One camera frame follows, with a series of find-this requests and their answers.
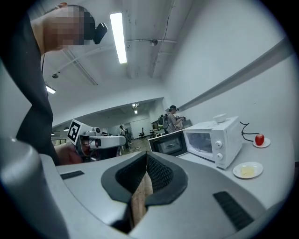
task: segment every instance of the black rubber pad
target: black rubber pad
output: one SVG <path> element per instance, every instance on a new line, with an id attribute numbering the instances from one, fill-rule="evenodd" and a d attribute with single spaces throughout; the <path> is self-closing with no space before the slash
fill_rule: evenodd
<path id="1" fill-rule="evenodd" d="M 140 152 L 108 168 L 102 175 L 101 183 L 111 199 L 129 204 L 145 173 L 146 152 Z"/>
<path id="2" fill-rule="evenodd" d="M 148 152 L 147 172 L 153 185 L 154 194 L 145 199 L 145 206 L 165 205 L 176 200 L 188 185 L 185 171 L 168 160 Z"/>
<path id="3" fill-rule="evenodd" d="M 173 179 L 172 169 L 151 156 L 148 156 L 147 172 L 151 179 L 154 193 L 166 187 Z"/>
<path id="4" fill-rule="evenodd" d="M 213 194 L 213 196 L 236 230 L 239 231 L 254 221 L 228 192 L 218 192 Z"/>
<path id="5" fill-rule="evenodd" d="M 66 174 L 61 174 L 61 178 L 64 180 L 64 179 L 68 179 L 68 178 L 72 178 L 72 177 L 77 177 L 77 176 L 80 176 L 80 175 L 83 175 L 84 173 L 80 170 L 78 171 L 74 171 L 74 172 L 71 172 L 71 173 L 66 173 Z"/>

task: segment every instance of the fluorescent light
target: fluorescent light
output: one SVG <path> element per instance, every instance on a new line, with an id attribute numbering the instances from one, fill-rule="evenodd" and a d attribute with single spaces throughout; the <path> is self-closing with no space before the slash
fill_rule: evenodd
<path id="1" fill-rule="evenodd" d="M 51 94 L 54 94 L 56 92 L 56 90 L 54 90 L 53 88 L 49 87 L 48 85 L 46 85 L 47 91 L 50 92 Z"/>
<path id="2" fill-rule="evenodd" d="M 110 20 L 111 20 L 112 32 L 113 32 L 118 59 L 120 61 L 120 64 L 126 63 L 127 57 L 126 57 L 125 40 L 124 40 L 123 28 L 122 28 L 122 14 L 121 13 L 110 14 Z"/>

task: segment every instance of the person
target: person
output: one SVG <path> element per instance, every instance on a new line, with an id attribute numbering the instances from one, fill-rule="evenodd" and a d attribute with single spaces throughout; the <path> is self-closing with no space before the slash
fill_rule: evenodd
<path id="1" fill-rule="evenodd" d="M 22 94 L 32 104 L 17 140 L 49 155 L 55 165 L 81 163 L 71 142 L 54 147 L 51 142 L 53 113 L 41 72 L 41 58 L 68 45 L 84 45 L 95 37 L 95 21 L 83 7 L 61 3 L 30 22 L 26 14 L 2 44 L 1 59 Z"/>
<path id="2" fill-rule="evenodd" d="M 128 142 L 129 143 L 132 143 L 132 141 L 131 141 L 131 134 L 129 133 L 129 130 L 128 129 L 125 129 L 125 135 L 128 137 Z"/>
<path id="3" fill-rule="evenodd" d="M 178 111 L 178 108 L 175 105 L 170 106 L 169 111 L 166 113 L 167 116 L 167 123 L 168 127 L 164 129 L 165 134 L 175 132 L 179 130 L 179 128 L 176 128 L 176 125 L 178 125 L 181 121 L 184 120 L 184 118 L 180 118 L 176 120 L 176 117 L 174 114 Z"/>
<path id="4" fill-rule="evenodd" d="M 128 135 L 126 134 L 126 130 L 123 128 L 123 126 L 121 125 L 120 126 L 121 128 L 121 135 L 124 136 L 126 138 L 126 144 L 125 144 L 125 147 L 126 149 L 129 149 L 130 146 L 128 145 Z"/>

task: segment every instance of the food on plate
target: food on plate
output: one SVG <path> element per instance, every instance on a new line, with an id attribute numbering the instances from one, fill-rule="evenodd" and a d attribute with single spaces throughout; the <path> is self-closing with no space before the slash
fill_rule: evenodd
<path id="1" fill-rule="evenodd" d="M 258 134 L 256 136 L 256 145 L 261 146 L 263 144 L 264 140 L 265 140 L 264 135 L 263 134 Z"/>
<path id="2" fill-rule="evenodd" d="M 244 177 L 253 176 L 254 175 L 254 167 L 245 166 L 241 168 L 241 175 Z"/>

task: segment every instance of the small white plate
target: small white plate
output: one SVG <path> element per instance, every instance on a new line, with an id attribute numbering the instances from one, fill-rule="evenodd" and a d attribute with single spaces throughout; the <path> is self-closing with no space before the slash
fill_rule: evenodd
<path id="1" fill-rule="evenodd" d="M 263 144 L 260 145 L 260 146 L 258 146 L 258 145 L 256 144 L 256 142 L 253 141 L 253 145 L 254 145 L 255 147 L 257 147 L 257 148 L 265 148 L 265 147 L 268 147 L 268 146 L 270 145 L 270 143 L 271 143 L 270 139 L 268 139 L 268 138 L 266 138 L 266 137 L 265 137 L 265 139 L 264 139 L 264 141 L 263 141 Z"/>
<path id="2" fill-rule="evenodd" d="M 254 173 L 251 176 L 243 176 L 241 173 L 241 169 L 244 167 L 253 167 Z M 240 163 L 239 165 L 235 166 L 233 169 L 233 173 L 238 178 L 254 178 L 259 176 L 263 171 L 263 166 L 258 162 L 244 162 Z"/>

